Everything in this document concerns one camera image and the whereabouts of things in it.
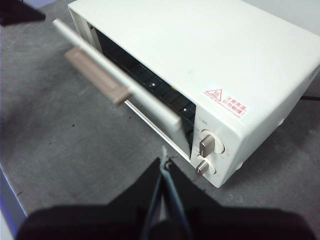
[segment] beige door handle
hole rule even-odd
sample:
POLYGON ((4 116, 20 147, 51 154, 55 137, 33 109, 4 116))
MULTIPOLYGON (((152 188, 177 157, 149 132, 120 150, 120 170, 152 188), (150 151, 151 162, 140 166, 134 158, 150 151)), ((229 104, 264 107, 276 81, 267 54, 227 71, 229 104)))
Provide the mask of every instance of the beige door handle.
POLYGON ((125 85, 113 79, 91 57, 86 55, 79 46, 67 51, 64 57, 114 104, 119 105, 131 96, 129 89, 125 85))

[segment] oven top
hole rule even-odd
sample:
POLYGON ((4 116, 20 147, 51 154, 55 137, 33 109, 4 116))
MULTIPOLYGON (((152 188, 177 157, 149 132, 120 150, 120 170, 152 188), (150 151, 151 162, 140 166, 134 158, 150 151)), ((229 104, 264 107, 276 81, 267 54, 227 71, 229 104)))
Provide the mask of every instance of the oven top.
POLYGON ((224 111, 216 100, 230 97, 263 118, 320 65, 319 36, 240 0, 77 0, 68 7, 213 112, 224 111))

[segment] black object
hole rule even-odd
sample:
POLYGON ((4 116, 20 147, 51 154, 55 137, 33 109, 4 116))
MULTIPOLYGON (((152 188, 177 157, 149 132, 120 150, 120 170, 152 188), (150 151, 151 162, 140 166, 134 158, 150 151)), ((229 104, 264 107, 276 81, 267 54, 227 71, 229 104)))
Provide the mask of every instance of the black object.
POLYGON ((0 0, 0 25, 44 21, 46 15, 18 0, 0 0))
MULTIPOLYGON (((278 209, 223 207, 197 188, 172 161, 167 165, 193 239, 315 239, 301 216, 278 209)), ((34 212, 16 239, 139 239, 159 180, 159 166, 157 158, 108 205, 56 206, 34 212)), ((150 240, 185 237, 181 223, 175 219, 154 223, 148 234, 150 240)))

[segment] temperature knob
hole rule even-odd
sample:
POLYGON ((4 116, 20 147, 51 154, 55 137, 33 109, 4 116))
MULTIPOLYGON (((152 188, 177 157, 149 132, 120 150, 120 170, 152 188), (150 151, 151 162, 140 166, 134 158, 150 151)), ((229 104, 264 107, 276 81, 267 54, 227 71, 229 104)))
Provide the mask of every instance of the temperature knob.
POLYGON ((200 142, 200 155, 203 158, 206 158, 210 153, 215 150, 215 138, 208 134, 201 142, 200 142))

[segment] heat warning symbol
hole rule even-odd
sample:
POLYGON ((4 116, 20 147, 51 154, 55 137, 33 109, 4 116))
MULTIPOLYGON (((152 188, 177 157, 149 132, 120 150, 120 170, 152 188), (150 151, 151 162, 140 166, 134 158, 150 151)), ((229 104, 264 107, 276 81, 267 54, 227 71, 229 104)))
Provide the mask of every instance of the heat warning symbol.
POLYGON ((219 102, 221 102, 221 95, 222 95, 222 89, 216 89, 216 90, 211 90, 211 91, 206 91, 206 94, 214 97, 217 99, 219 102))

